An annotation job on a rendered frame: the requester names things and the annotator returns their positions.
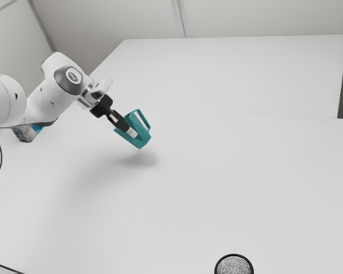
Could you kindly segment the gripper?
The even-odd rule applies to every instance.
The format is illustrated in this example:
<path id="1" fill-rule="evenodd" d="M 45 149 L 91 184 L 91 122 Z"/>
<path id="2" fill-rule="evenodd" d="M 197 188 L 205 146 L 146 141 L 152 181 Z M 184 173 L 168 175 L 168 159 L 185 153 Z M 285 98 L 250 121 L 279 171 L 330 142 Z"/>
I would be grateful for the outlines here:
<path id="1" fill-rule="evenodd" d="M 130 136 L 131 138 L 137 137 L 137 132 L 134 130 L 125 120 L 125 118 L 112 110 L 111 106 L 113 100 L 108 95 L 104 95 L 102 99 L 90 110 L 90 112 L 96 117 L 100 118 L 102 116 L 107 116 L 108 121 L 110 121 L 116 129 L 120 130 L 122 133 Z"/>

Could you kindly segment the teal faceted mug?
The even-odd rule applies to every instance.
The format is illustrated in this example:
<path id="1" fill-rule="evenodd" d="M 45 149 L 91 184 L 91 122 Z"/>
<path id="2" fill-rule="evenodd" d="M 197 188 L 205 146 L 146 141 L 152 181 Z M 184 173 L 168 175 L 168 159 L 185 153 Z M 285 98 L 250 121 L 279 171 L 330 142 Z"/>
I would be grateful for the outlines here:
<path id="1" fill-rule="evenodd" d="M 129 131 L 123 132 L 119 128 L 115 128 L 114 132 L 116 132 L 119 136 L 127 140 L 131 143 L 134 147 L 141 149 L 144 147 L 148 141 L 151 139 L 151 135 L 149 133 L 151 126 L 144 117 L 143 113 L 140 109 L 136 109 L 123 117 L 124 121 L 130 126 L 130 129 L 135 131 L 137 135 L 131 133 Z"/>

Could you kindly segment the blue and white carton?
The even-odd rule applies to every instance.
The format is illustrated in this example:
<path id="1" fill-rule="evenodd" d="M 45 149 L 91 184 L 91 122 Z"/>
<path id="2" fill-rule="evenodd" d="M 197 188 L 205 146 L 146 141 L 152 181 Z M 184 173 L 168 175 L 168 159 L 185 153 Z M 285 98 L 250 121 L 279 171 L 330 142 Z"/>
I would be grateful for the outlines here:
<path id="1" fill-rule="evenodd" d="M 13 127 L 12 131 L 20 142 L 31 143 L 42 129 L 42 126 L 24 125 Z"/>

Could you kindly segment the black mesh pen holder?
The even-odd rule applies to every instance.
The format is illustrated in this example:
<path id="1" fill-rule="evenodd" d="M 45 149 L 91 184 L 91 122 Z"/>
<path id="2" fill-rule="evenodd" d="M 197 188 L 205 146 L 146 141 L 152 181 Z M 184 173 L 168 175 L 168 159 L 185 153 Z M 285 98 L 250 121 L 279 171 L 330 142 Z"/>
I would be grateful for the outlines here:
<path id="1" fill-rule="evenodd" d="M 214 274 L 254 274 L 254 268 L 248 258 L 232 253 L 217 261 Z"/>

